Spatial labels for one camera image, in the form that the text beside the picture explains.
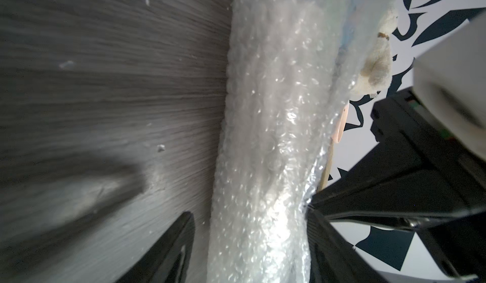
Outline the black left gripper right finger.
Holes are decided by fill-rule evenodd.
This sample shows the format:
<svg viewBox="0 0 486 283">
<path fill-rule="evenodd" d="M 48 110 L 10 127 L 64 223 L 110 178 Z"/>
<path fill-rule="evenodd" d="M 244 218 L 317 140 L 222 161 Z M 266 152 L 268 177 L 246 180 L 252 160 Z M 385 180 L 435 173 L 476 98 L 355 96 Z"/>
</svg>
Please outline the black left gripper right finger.
<svg viewBox="0 0 486 283">
<path fill-rule="evenodd" d="M 310 282 L 385 282 L 325 219 L 318 210 L 307 211 L 311 253 Z"/>
</svg>

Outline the clear bubble wrap sheet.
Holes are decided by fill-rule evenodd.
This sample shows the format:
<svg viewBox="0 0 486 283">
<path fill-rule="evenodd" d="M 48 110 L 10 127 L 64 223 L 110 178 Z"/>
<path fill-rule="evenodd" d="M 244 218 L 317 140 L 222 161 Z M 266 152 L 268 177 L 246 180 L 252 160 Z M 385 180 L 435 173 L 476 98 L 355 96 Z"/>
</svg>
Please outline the clear bubble wrap sheet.
<svg viewBox="0 0 486 283">
<path fill-rule="evenodd" d="M 208 282 L 308 282 L 306 209 L 394 0 L 234 0 Z"/>
</svg>

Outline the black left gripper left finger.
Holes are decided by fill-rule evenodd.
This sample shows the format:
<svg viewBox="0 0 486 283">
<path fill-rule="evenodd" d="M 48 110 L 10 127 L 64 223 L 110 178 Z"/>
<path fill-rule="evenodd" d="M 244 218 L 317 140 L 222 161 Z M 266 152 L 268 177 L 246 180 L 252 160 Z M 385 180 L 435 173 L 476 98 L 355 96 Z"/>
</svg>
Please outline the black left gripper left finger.
<svg viewBox="0 0 486 283">
<path fill-rule="evenodd" d="M 157 242 L 118 282 L 185 282 L 196 226 L 191 212 L 183 212 Z"/>
</svg>

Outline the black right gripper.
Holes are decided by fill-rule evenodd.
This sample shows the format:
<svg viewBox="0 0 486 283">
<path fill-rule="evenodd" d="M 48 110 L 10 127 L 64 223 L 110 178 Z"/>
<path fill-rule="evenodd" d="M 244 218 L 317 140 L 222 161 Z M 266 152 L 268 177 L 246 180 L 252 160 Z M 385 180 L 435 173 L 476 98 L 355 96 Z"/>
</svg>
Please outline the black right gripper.
<svg viewBox="0 0 486 283">
<path fill-rule="evenodd" d="M 411 89 L 376 102 L 371 117 L 379 144 L 315 194 L 312 209 L 329 221 L 416 231 L 445 275 L 485 282 L 485 163 Z"/>
</svg>

